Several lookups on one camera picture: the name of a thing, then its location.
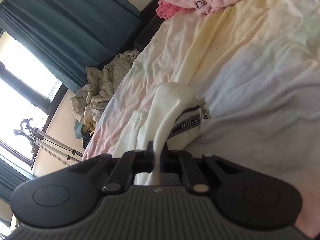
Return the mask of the garment steamer stand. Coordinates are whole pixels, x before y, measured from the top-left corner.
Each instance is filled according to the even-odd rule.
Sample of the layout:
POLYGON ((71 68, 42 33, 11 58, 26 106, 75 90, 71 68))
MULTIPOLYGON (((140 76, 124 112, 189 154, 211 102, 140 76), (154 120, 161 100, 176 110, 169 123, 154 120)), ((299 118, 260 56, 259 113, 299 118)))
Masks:
POLYGON ((69 161, 75 164, 80 163, 83 157, 81 152, 56 140, 41 129, 31 126, 32 121, 33 118, 23 119, 20 128, 13 130, 14 135, 27 138, 31 146, 42 149, 63 165, 70 166, 69 161))

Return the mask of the teal cloth on sofa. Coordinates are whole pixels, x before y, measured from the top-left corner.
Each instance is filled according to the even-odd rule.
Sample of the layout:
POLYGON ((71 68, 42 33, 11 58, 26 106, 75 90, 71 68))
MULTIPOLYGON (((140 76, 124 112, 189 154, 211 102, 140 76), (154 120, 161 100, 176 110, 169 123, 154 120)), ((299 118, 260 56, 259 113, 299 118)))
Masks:
POLYGON ((81 124, 80 122, 78 122, 78 120, 75 120, 75 124, 74 124, 74 134, 76 139, 83 139, 85 138, 85 136, 83 135, 81 129, 83 127, 83 124, 81 124))

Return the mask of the beige quilted jacket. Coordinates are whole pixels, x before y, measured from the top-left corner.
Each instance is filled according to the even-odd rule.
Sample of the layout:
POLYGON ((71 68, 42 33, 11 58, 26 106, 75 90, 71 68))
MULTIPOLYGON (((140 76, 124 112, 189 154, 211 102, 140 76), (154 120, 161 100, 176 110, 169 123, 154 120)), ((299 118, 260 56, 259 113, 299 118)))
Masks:
POLYGON ((115 56, 102 70, 92 66, 86 68, 87 84, 71 98, 74 117, 80 124, 88 128, 96 127, 139 54, 137 50, 127 50, 115 56))

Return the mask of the left teal curtain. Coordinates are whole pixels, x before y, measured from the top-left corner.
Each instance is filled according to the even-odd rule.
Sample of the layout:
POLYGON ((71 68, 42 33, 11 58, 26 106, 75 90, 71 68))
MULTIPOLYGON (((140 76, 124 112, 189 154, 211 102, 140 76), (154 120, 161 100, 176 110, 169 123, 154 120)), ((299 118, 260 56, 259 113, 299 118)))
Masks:
POLYGON ((1 223, 5 226, 10 227, 11 224, 10 201, 13 191, 22 183, 35 178, 1 155, 1 223))

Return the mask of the teal curtain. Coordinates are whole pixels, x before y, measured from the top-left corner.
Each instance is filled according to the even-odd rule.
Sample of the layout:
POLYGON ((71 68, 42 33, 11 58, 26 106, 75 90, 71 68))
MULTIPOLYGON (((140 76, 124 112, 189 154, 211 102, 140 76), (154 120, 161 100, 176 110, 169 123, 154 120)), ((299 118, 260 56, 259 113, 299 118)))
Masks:
POLYGON ((5 226, 10 227, 11 224, 10 201, 13 191, 22 183, 35 178, 1 155, 1 223, 5 226))
POLYGON ((86 67, 120 51, 141 25, 127 0, 4 0, 1 27, 66 87, 87 83, 86 67))

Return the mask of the black framed window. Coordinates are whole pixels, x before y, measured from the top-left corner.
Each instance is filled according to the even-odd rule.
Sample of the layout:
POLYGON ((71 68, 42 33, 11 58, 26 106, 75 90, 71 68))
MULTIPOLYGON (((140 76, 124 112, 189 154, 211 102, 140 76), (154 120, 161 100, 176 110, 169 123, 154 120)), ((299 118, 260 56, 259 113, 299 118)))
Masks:
POLYGON ((30 171, 39 148, 27 126, 46 130, 67 92, 28 49, 1 30, 1 153, 30 171))

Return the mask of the pastel bed sheet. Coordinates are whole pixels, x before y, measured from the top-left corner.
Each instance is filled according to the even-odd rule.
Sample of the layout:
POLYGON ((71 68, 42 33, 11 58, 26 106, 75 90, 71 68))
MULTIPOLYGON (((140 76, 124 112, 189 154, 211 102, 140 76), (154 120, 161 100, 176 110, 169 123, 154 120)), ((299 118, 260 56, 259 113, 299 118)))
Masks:
POLYGON ((120 155, 138 133, 159 86, 179 83, 205 98, 211 117, 188 143, 294 185, 296 226, 319 234, 319 0, 242 0, 199 17, 165 21, 108 103, 84 159, 120 155))

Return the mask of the black leather sofa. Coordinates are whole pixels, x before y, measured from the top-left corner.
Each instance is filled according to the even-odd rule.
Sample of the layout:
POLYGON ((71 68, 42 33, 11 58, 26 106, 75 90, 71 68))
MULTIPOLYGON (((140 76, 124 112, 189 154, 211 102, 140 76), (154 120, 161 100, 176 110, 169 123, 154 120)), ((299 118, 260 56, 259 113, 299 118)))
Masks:
POLYGON ((108 53, 95 65, 99 70, 110 63, 116 55, 127 49, 142 51, 164 22, 156 14, 158 2, 151 0, 142 11, 128 0, 121 0, 116 9, 110 11, 102 35, 108 53))

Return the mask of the hot pink fluffy cloth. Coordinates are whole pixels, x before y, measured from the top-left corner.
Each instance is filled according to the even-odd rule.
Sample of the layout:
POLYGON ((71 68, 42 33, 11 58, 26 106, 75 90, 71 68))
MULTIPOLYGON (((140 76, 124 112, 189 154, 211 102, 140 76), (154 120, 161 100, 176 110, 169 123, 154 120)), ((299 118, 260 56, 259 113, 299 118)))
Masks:
POLYGON ((176 13, 180 11, 185 11, 187 9, 185 8, 180 8, 176 5, 173 5, 171 3, 168 3, 164 0, 159 0, 158 2, 158 7, 156 9, 156 14, 159 18, 168 20, 172 18, 176 13))

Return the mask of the right teal curtain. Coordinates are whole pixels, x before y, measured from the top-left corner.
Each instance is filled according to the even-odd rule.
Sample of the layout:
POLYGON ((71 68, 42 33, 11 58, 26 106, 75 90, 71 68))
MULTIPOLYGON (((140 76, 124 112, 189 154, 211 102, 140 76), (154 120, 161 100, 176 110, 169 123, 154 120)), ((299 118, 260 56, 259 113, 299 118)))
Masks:
POLYGON ((4 0, 1 27, 66 87, 87 83, 86 67, 120 51, 141 25, 127 0, 4 0))

